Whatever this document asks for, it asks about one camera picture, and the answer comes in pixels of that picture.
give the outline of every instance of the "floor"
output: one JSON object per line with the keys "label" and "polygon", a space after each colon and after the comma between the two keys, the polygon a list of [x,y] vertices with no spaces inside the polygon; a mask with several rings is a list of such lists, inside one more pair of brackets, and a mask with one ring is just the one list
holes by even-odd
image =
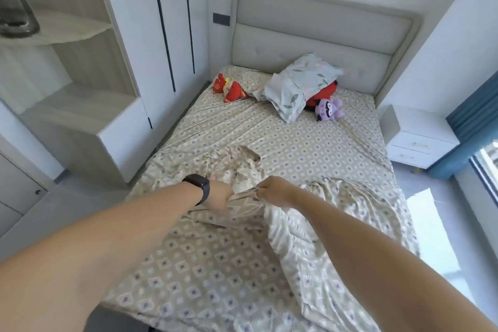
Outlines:
{"label": "floor", "polygon": [[[430,178],[424,172],[414,174],[407,165],[393,166],[413,215],[422,259],[498,324],[498,260],[457,184]],[[119,203],[127,193],[68,175],[0,238],[0,262],[81,217]],[[97,307],[85,331],[147,329],[128,316]]]}

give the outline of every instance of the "blue curtain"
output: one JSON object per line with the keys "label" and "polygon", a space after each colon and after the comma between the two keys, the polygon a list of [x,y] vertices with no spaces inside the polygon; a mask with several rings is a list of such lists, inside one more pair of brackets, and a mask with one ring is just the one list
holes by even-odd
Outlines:
{"label": "blue curtain", "polygon": [[450,178],[478,150],[498,139],[498,72],[446,117],[446,121],[460,145],[429,168],[429,174],[435,178]]}

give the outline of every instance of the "bed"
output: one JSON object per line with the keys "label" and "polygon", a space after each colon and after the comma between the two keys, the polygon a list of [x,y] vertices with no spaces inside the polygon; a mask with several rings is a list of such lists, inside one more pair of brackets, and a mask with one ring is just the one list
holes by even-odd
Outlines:
{"label": "bed", "polygon": [[[209,87],[150,159],[130,197],[193,169],[232,182],[236,192],[278,175],[417,253],[372,95],[419,26],[409,12],[335,0],[233,0],[232,65],[224,76],[250,93],[300,55],[316,52],[348,70],[336,91],[345,117],[318,123],[303,111],[288,125],[269,102],[223,104]],[[240,201],[232,201],[233,210]],[[272,208],[256,205],[226,220],[202,209],[185,215],[103,304],[165,331],[377,330],[318,252],[302,216]],[[282,226],[286,233],[277,236]],[[302,258],[290,263],[290,253]]]}

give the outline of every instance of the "shelf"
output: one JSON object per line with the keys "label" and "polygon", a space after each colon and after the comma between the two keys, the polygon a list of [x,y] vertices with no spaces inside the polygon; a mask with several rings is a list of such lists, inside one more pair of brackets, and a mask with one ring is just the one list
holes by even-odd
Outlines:
{"label": "shelf", "polygon": [[122,93],[68,84],[24,111],[22,117],[97,135],[135,100]]}
{"label": "shelf", "polygon": [[88,39],[112,27],[110,23],[103,21],[47,9],[35,10],[34,15],[40,24],[40,32],[26,38],[0,37],[0,45],[40,46],[63,44]]}

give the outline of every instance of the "forearm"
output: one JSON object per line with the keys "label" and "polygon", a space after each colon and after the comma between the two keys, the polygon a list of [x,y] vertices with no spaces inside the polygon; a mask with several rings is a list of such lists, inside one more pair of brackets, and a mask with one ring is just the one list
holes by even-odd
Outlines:
{"label": "forearm", "polygon": [[[36,323],[25,330],[54,330],[45,324],[51,316],[57,326],[61,318],[69,326],[84,323],[202,195],[188,183],[170,186],[80,220],[7,260],[0,266],[0,293],[7,295],[0,299],[0,321],[19,329]],[[31,310],[28,320],[23,309]]]}
{"label": "forearm", "polygon": [[292,199],[383,331],[495,331],[445,279],[388,236],[304,190]]}

